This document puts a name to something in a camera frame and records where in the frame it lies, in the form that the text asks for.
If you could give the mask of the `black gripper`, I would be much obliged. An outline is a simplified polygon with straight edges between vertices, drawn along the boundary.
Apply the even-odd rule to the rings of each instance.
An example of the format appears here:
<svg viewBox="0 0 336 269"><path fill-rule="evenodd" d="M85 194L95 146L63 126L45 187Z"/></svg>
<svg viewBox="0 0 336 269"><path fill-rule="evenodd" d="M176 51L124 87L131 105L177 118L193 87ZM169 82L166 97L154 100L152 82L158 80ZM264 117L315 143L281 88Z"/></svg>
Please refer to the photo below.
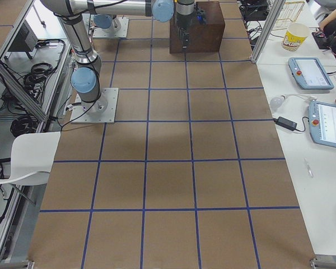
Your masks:
<svg viewBox="0 0 336 269"><path fill-rule="evenodd" d="M195 1L177 1L175 23L181 30L182 50L186 50L190 42L188 29L195 24L206 24L206 12Z"/></svg>

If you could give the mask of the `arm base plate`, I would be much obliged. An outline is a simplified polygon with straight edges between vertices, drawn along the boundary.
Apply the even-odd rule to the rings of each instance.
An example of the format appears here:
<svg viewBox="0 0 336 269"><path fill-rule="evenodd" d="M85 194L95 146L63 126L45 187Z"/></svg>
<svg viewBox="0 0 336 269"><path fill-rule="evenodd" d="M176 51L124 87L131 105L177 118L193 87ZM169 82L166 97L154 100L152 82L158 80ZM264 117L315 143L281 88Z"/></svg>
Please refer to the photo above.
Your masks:
<svg viewBox="0 0 336 269"><path fill-rule="evenodd" d="M125 39L128 33L129 18L116 17L112 20L111 25L107 29L95 26L92 37L94 39Z"/></svg>
<svg viewBox="0 0 336 269"><path fill-rule="evenodd" d="M91 104L81 104L79 94L76 94L76 103L71 112L70 121L73 124L114 123L118 103L119 89L117 87L101 88L101 96L91 107Z"/></svg>

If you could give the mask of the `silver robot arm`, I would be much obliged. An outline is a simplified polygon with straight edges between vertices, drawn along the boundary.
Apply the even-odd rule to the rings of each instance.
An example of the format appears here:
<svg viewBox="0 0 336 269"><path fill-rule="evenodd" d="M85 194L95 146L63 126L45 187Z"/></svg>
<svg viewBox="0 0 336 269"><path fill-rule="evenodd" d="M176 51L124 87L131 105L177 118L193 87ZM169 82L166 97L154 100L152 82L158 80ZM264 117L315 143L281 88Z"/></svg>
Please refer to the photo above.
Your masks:
<svg viewBox="0 0 336 269"><path fill-rule="evenodd" d="M106 32L117 32L121 28L121 23L117 18L117 15L95 15L94 24Z"/></svg>
<svg viewBox="0 0 336 269"><path fill-rule="evenodd" d="M134 15L153 17L159 22L173 20L171 30L182 51L190 49L194 25L206 23L205 10L194 1L41 1L59 19L73 46L79 68L87 67L99 75L101 59L90 42L83 14Z"/></svg>

